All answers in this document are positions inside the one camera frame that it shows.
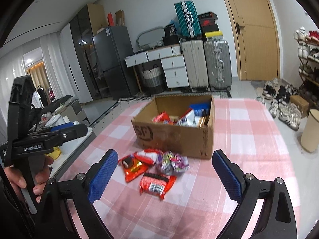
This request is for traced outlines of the person's left hand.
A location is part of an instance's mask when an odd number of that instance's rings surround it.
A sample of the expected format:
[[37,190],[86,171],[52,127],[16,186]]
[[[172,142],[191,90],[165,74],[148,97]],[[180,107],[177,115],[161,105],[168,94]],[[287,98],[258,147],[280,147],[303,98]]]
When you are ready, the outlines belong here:
[[[37,184],[33,188],[33,193],[37,196],[36,197],[37,203],[40,203],[42,193],[44,191],[44,187],[50,177],[49,165],[53,164],[53,162],[54,162],[53,158],[46,156],[43,169],[39,173],[37,173],[35,176],[35,180]],[[21,194],[21,189],[25,189],[27,186],[27,183],[22,173],[14,167],[5,167],[4,172],[10,184],[12,185],[12,188],[14,189],[18,199],[21,201],[24,201],[23,196]]]

